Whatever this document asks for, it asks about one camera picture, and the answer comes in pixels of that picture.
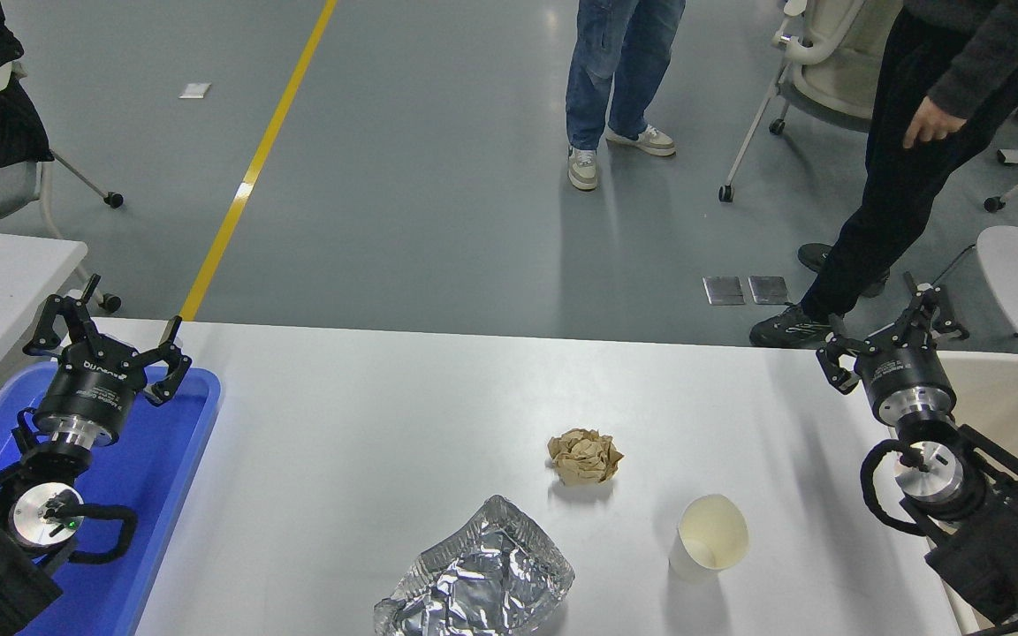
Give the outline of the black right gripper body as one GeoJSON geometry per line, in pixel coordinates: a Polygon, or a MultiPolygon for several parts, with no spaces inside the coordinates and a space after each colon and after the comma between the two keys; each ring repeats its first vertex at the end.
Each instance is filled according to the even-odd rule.
{"type": "Polygon", "coordinates": [[[932,346],[876,346],[855,358],[873,415],[953,413],[956,394],[932,346]]]}

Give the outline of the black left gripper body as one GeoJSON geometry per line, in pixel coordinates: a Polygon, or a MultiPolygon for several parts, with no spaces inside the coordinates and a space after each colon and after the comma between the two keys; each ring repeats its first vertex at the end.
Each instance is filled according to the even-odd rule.
{"type": "Polygon", "coordinates": [[[57,355],[59,367],[34,413],[34,426],[53,435],[57,424],[77,419],[94,424],[103,440],[124,431],[136,395],[145,390],[142,367],[124,367],[106,354],[97,360],[84,346],[67,346],[57,355]]]}

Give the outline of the person's left hand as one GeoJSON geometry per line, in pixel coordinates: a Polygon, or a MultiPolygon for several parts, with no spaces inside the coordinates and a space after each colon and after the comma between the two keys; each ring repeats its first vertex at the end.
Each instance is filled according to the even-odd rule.
{"type": "Polygon", "coordinates": [[[946,112],[925,96],[910,119],[908,129],[902,134],[902,148],[911,149],[915,144],[945,140],[950,134],[960,132],[966,122],[966,119],[946,112]]]}

